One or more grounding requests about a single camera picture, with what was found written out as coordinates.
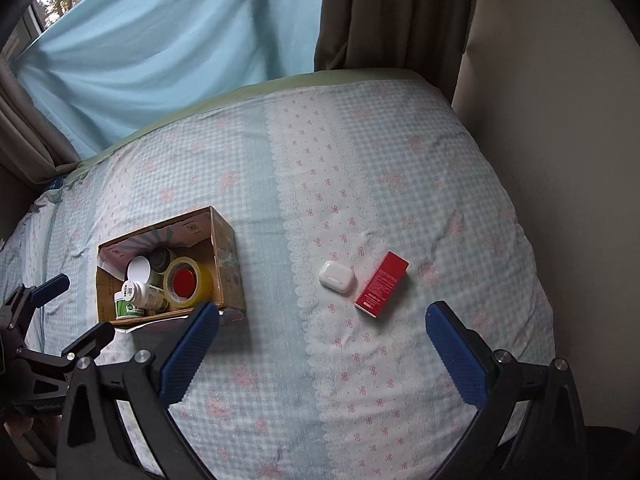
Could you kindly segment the person's left hand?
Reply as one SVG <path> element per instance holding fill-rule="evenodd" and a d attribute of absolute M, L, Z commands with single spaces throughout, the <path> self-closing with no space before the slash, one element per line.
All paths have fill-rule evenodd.
<path fill-rule="evenodd" d="M 14 418 L 4 423 L 6 432 L 27 463 L 53 468 L 58 448 L 58 416 Z"/>

